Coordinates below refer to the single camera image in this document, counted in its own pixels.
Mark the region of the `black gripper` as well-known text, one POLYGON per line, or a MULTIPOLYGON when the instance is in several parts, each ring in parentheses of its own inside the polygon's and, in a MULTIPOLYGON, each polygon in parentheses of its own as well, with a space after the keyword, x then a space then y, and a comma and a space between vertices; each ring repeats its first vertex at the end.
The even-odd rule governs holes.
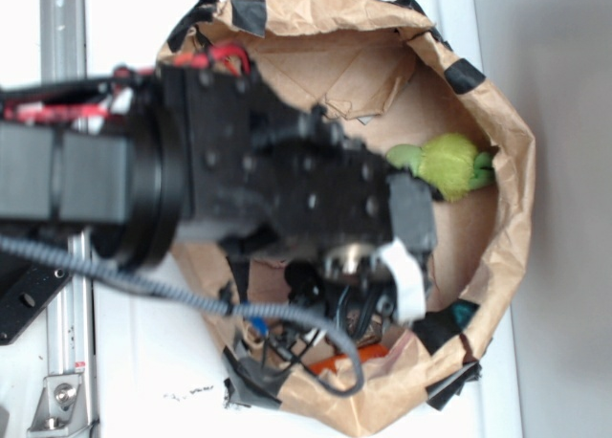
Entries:
POLYGON ((394 320, 424 317, 437 242, 426 182, 321 107, 286 104, 257 72, 164 65, 159 81, 185 144, 178 240, 307 263, 326 284, 389 285, 394 320))

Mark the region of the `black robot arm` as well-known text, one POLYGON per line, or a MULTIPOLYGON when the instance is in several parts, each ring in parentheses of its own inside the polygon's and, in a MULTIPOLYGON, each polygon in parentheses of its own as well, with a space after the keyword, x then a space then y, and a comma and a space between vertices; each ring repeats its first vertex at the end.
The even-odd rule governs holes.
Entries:
POLYGON ((426 312, 429 186, 297 109, 256 70, 160 66, 1 95, 1 230, 93 235, 135 269, 175 242, 233 261, 294 261, 323 285, 376 290, 400 323, 426 312))

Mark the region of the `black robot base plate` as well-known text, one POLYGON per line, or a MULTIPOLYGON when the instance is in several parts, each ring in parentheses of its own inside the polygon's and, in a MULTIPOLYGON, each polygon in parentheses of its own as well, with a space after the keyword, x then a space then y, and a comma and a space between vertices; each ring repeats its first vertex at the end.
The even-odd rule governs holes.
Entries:
POLYGON ((1 253, 1 345, 14 343, 66 285, 63 269, 1 253))

